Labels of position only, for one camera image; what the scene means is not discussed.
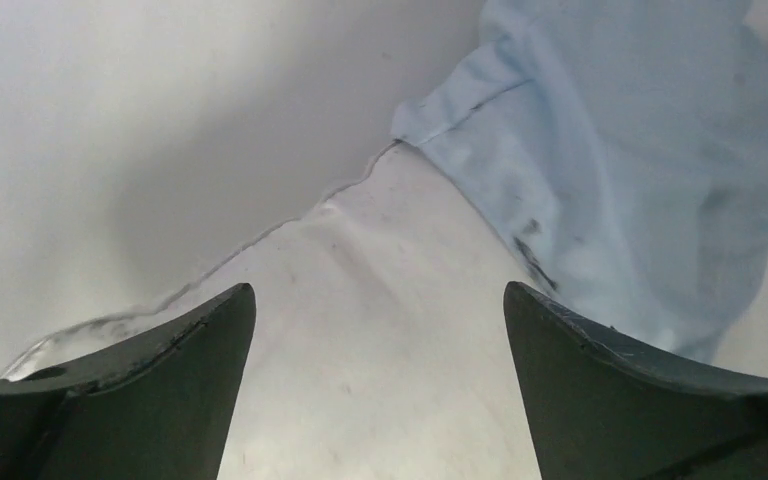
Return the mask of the white pillow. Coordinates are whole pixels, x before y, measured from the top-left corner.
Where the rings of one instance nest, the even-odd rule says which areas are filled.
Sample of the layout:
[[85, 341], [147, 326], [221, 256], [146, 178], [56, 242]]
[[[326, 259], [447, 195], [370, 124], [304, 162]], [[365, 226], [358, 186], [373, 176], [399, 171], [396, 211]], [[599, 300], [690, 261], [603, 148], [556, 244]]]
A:
[[257, 319], [223, 479], [535, 479], [503, 314], [526, 274], [416, 150], [264, 233], [156, 305], [56, 327], [17, 380], [237, 283]]

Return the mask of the light blue pillowcase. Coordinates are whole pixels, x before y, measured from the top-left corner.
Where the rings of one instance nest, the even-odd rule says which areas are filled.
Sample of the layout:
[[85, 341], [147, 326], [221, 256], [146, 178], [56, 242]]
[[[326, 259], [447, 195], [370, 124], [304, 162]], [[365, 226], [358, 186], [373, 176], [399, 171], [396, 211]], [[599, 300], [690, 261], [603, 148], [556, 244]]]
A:
[[710, 362], [768, 258], [768, 49], [747, 1], [489, 1], [392, 135], [549, 296]]

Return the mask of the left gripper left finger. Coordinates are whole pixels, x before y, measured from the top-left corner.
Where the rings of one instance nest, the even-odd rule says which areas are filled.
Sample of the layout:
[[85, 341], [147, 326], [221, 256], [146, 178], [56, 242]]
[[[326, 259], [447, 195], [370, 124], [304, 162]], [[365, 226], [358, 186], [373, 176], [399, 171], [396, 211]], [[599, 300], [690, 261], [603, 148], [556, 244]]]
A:
[[235, 285], [162, 325], [0, 379], [0, 479], [214, 479], [256, 320]]

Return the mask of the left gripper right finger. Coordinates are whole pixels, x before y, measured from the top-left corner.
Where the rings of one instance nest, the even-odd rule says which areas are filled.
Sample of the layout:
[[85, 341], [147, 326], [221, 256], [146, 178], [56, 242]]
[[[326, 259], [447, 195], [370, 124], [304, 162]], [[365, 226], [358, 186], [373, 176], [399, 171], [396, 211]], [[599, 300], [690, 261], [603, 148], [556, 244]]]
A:
[[768, 378], [663, 351], [520, 283], [503, 309], [545, 479], [768, 479]]

